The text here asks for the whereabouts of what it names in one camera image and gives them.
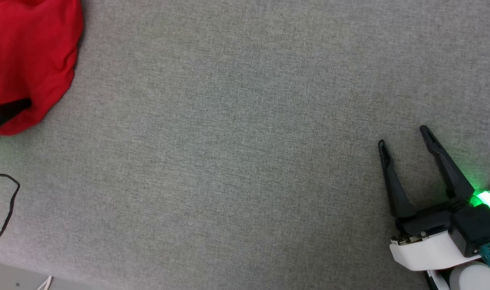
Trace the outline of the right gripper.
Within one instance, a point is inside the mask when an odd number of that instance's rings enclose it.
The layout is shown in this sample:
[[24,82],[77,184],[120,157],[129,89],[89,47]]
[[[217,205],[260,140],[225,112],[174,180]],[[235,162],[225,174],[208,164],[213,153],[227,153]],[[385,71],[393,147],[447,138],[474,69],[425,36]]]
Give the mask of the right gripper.
[[490,191],[475,193],[430,128],[420,126],[428,151],[446,184],[446,202],[416,210],[396,174],[383,139],[378,142],[391,216],[399,235],[392,238],[394,260],[412,271],[442,270],[486,258],[490,251]]

